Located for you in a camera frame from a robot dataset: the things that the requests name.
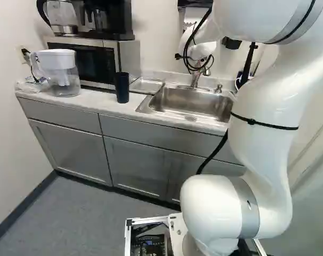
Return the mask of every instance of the plastic bag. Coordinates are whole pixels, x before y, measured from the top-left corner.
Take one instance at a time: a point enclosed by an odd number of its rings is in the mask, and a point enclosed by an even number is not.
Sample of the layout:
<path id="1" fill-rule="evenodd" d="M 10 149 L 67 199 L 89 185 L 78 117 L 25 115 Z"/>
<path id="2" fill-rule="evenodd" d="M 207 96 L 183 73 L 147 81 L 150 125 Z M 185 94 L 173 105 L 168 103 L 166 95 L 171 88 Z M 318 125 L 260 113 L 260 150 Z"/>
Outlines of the plastic bag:
<path id="1" fill-rule="evenodd" d="M 38 93 L 48 89 L 49 85 L 45 77 L 41 77 L 38 82 L 35 82 L 32 76 L 28 76 L 23 81 L 17 81 L 15 84 L 15 90 L 19 92 Z"/>

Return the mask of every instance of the microwave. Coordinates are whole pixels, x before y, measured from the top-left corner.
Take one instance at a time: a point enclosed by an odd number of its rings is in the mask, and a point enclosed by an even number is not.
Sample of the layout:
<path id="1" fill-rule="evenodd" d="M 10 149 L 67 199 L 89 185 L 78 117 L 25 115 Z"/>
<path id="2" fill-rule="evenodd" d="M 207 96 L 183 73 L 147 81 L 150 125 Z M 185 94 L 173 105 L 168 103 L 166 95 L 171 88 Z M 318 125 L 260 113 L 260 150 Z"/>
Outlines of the microwave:
<path id="1" fill-rule="evenodd" d="M 108 41 L 81 37 L 45 37 L 49 49 L 71 49 L 81 85 L 115 90 L 115 73 L 130 74 L 130 83 L 141 76 L 140 42 Z"/>

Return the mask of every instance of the countertop edge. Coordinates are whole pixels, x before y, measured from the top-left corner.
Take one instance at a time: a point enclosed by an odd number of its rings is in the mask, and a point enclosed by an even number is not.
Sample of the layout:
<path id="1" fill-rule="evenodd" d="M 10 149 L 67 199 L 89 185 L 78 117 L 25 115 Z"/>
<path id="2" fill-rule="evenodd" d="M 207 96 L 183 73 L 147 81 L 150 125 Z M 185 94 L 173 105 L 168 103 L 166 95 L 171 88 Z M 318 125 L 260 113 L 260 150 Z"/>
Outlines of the countertop edge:
<path id="1" fill-rule="evenodd" d="M 53 104 L 53 105 L 57 105 L 57 106 L 93 112 L 93 113 L 97 113 L 100 115 L 108 115 L 108 116 L 113 116 L 113 117 L 130 119 L 133 121 L 140 121 L 140 122 L 145 122 L 145 123 L 150 123 L 150 124 L 163 125 L 163 126 L 193 131 L 193 132 L 206 133 L 209 135 L 215 135 L 215 136 L 220 136 L 220 137 L 224 136 L 225 131 L 226 131 L 226 129 L 220 130 L 217 127 L 205 127 L 204 125 L 201 125 L 201 124 L 186 123 L 189 121 L 177 122 L 176 119 L 169 119 L 169 118 L 165 119 L 165 118 L 160 118 L 159 116 L 137 113 L 137 112 L 135 112 L 135 109 L 134 109 L 134 112 L 124 113 L 122 111 L 115 111 L 112 109 L 100 109 L 100 108 L 84 106 L 81 104 L 74 104 L 74 103 L 70 103 L 70 102 L 65 102 L 65 101 L 61 100 L 62 98 L 55 98 L 55 99 L 48 98 L 47 99 L 47 98 L 40 97 L 39 94 L 40 93 L 26 93 L 26 92 L 19 92 L 19 91 L 15 92 L 15 95 L 17 98 L 35 100 L 35 101 Z"/>

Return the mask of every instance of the metal tray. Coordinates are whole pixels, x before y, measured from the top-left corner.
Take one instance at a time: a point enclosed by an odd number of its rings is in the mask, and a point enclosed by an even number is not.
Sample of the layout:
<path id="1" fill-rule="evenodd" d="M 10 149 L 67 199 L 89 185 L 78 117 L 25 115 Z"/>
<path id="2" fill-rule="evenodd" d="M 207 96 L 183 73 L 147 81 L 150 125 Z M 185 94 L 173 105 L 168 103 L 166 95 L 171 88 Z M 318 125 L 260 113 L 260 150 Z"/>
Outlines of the metal tray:
<path id="1" fill-rule="evenodd" d="M 164 84 L 160 79 L 140 77 L 130 84 L 130 92 L 154 95 Z"/>

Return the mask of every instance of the gray cabinet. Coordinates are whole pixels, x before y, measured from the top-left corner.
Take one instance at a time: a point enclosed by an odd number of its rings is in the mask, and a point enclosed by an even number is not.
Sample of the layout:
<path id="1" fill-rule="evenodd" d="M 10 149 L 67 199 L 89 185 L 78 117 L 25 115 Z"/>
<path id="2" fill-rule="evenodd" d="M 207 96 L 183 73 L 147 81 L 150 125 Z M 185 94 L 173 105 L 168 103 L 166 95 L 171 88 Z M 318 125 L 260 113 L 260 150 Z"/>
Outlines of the gray cabinet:
<path id="1" fill-rule="evenodd" d="M 208 157 L 222 140 L 220 136 L 113 116 L 100 115 L 100 122 L 105 136 L 201 157 Z M 228 143 L 214 159 L 241 164 Z"/>
<path id="2" fill-rule="evenodd" d="M 195 175 L 205 158 L 187 155 L 183 153 L 173 153 L 173 161 L 177 162 L 177 168 L 169 176 L 167 200 L 179 202 L 180 190 L 183 183 L 192 175 Z M 242 176 L 246 168 L 241 165 L 230 164 L 211 160 L 203 170 L 203 174 L 215 174 L 224 176 Z"/>
<path id="3" fill-rule="evenodd" d="M 104 144 L 114 186 L 166 198 L 168 176 L 176 168 L 173 152 L 109 137 Z"/>
<path id="4" fill-rule="evenodd" d="M 102 134 L 97 113 L 18 98 L 28 118 Z"/>
<path id="5" fill-rule="evenodd" d="M 29 123 L 55 169 L 112 186 L 102 136 L 31 119 Z"/>

